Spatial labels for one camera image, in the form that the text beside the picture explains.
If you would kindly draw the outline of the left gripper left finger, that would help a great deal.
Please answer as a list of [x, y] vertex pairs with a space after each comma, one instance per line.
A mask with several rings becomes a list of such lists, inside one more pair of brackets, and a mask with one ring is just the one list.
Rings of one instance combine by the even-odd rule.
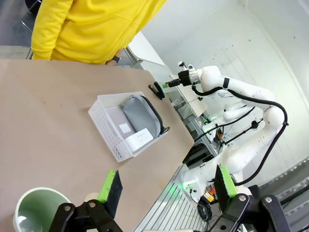
[[115, 214], [123, 186], [118, 171], [108, 171], [102, 189], [95, 199], [80, 206], [72, 203], [61, 204], [54, 216], [51, 232], [121, 232], [115, 222]]

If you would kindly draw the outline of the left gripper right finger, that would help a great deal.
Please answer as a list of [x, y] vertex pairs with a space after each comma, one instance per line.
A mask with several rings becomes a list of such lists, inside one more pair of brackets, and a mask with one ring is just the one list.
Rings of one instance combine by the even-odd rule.
[[256, 198], [238, 192], [223, 165], [216, 168], [214, 188], [223, 211], [210, 228], [211, 232], [236, 232], [240, 225], [250, 224], [257, 232], [289, 232], [281, 204], [274, 195]]

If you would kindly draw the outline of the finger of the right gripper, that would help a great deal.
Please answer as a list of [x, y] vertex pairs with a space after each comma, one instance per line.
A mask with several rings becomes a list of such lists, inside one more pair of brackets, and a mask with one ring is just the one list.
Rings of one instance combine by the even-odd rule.
[[174, 79], [172, 81], [166, 82], [163, 84], [163, 88], [168, 88], [168, 87], [176, 87], [181, 84], [180, 79]]

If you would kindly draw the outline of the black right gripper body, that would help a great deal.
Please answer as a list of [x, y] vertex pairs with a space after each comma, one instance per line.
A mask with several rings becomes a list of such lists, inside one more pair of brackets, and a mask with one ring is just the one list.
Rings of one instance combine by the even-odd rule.
[[178, 78], [179, 78], [180, 84], [182, 84], [184, 87], [185, 86], [191, 86], [192, 85], [191, 74], [192, 74], [192, 71], [181, 71], [181, 72], [179, 72]]

